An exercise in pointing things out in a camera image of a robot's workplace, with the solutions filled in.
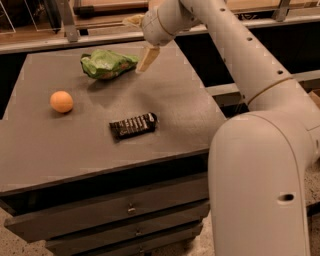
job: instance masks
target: black snack bar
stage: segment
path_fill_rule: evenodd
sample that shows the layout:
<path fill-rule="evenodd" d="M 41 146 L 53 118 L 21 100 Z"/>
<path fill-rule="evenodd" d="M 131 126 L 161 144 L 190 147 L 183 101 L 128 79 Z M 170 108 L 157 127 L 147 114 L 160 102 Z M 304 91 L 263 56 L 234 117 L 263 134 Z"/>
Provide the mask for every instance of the black snack bar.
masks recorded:
<path fill-rule="evenodd" d="M 109 125 L 113 135 L 117 139 L 126 139 L 147 132 L 154 132 L 157 122 L 157 116 L 149 112 L 141 116 L 110 123 Z"/>

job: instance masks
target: orange object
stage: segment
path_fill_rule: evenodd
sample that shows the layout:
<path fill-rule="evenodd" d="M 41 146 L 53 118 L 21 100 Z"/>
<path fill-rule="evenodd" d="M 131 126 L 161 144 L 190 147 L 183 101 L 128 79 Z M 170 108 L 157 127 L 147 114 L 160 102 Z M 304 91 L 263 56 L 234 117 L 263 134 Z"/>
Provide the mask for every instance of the orange object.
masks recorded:
<path fill-rule="evenodd" d="M 67 113 L 73 108 L 73 99 L 65 91 L 57 91 L 51 95 L 50 105 L 59 113 Z"/>

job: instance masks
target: gray tabletop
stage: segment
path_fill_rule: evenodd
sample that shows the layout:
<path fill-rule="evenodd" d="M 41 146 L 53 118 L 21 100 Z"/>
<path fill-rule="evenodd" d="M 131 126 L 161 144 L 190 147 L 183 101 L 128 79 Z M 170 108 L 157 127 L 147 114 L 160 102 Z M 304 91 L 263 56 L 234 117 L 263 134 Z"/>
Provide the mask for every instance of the gray tabletop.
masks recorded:
<path fill-rule="evenodd" d="M 99 48 L 139 55 L 144 45 L 28 55 L 0 121 L 0 195 L 208 152 L 225 118 L 174 42 L 143 74 L 98 81 L 82 71 L 82 53 Z M 73 97 L 68 114 L 49 104 L 58 90 Z M 154 133 L 113 139 L 110 122 L 147 112 L 159 118 Z"/>

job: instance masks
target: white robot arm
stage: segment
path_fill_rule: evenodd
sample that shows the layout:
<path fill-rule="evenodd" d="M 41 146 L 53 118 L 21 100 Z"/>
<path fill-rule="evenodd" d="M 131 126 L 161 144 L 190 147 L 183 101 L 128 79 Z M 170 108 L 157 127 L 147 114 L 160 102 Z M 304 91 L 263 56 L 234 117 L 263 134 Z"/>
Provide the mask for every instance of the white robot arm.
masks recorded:
<path fill-rule="evenodd" d="M 205 24 L 250 112 L 213 138 L 216 256 L 309 256 L 304 173 L 319 158 L 320 110 L 223 0 L 166 0 L 142 29 L 155 46 Z"/>

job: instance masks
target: metal bracket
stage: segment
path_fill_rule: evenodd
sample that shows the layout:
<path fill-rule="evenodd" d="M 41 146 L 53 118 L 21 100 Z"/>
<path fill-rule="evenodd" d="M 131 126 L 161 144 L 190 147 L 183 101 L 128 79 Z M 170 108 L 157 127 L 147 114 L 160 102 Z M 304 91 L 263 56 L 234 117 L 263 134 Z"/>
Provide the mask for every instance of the metal bracket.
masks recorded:
<path fill-rule="evenodd" d="M 281 0 L 278 9 L 274 11 L 272 19 L 281 22 L 287 17 L 289 11 L 290 0 Z"/>
<path fill-rule="evenodd" d="M 58 10 L 64 25 L 65 33 L 69 42 L 78 41 L 78 31 L 74 24 L 72 11 L 68 0 L 56 0 Z"/>

